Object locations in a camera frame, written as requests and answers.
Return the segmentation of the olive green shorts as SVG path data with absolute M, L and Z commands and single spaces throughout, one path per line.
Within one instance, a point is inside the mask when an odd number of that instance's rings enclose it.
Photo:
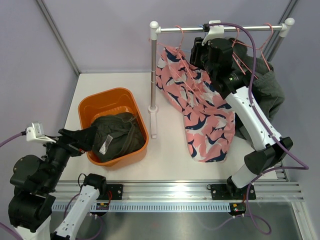
M 137 115 L 122 112 L 100 116 L 93 121 L 97 127 L 92 152 L 105 163 L 140 150 L 146 143 Z

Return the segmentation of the pink shark print shorts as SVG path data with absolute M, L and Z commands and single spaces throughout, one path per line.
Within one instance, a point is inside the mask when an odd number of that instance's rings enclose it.
M 198 91 L 182 62 L 177 47 L 164 46 L 156 66 L 155 84 L 182 114 L 193 160 L 222 162 L 235 136 L 235 112 L 211 85 L 208 74 L 186 60 Z

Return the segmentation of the blue wire hanger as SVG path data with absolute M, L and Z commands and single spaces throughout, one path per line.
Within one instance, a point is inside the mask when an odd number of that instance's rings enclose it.
M 197 27 L 204 29 L 204 26 L 201 25 L 201 24 L 197 25 Z M 204 35 L 203 35 L 202 38 L 205 38 L 206 36 L 207 36 L 207 33 L 204 32 Z M 185 52 L 185 53 L 191 53 L 191 50 L 190 50 L 190 49 L 182 49 L 182 48 L 181 48 L 181 50 L 182 50 L 183 52 Z

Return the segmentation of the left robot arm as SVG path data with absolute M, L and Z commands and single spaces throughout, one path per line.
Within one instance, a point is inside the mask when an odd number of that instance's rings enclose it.
M 24 240 L 74 240 L 92 204 L 108 192 L 105 177 L 87 175 L 73 207 L 57 229 L 50 232 L 52 206 L 56 200 L 52 194 L 69 159 L 92 150 L 97 127 L 58 132 L 59 136 L 49 137 L 41 122 L 32 122 L 23 133 L 28 142 L 41 143 L 46 148 L 43 158 L 35 155 L 20 158 L 10 178 L 14 196 L 8 206 L 8 216 Z

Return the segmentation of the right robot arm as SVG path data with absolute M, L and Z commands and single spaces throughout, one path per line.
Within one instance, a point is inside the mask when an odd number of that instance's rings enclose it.
M 244 156 L 243 166 L 222 188 L 231 199 L 248 196 L 248 184 L 278 164 L 293 146 L 290 137 L 282 137 L 275 130 L 256 102 L 250 86 L 252 73 L 233 67 L 232 43 L 225 38 L 215 38 L 207 43 L 194 39 L 190 63 L 204 70 L 213 88 L 235 111 L 253 143 L 253 152 Z

